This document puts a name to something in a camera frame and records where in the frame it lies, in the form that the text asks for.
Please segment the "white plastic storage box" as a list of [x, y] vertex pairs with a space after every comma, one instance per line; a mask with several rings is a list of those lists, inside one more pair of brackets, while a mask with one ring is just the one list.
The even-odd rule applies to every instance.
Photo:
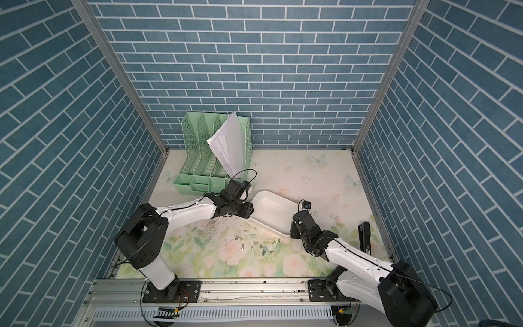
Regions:
[[282, 237], [290, 237], [291, 222], [298, 204], [270, 191], [257, 192], [251, 201], [250, 220]]

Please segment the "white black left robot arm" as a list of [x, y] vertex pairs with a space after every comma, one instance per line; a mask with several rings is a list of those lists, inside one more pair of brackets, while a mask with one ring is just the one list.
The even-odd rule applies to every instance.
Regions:
[[160, 256], [164, 239], [172, 231], [191, 223], [217, 217], [250, 218], [252, 203], [241, 196], [210, 193], [199, 200], [155, 208], [141, 204], [114, 237], [114, 243], [133, 268], [139, 270], [156, 288], [169, 288], [177, 279]]

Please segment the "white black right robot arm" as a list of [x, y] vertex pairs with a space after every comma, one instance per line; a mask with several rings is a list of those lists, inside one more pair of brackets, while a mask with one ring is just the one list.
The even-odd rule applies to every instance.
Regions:
[[383, 313], [392, 326], [426, 326], [436, 313], [437, 301], [409, 264], [391, 264], [356, 249], [322, 230], [309, 211], [293, 216], [291, 238], [300, 239], [307, 253], [336, 266], [326, 278], [332, 298], [359, 300]]

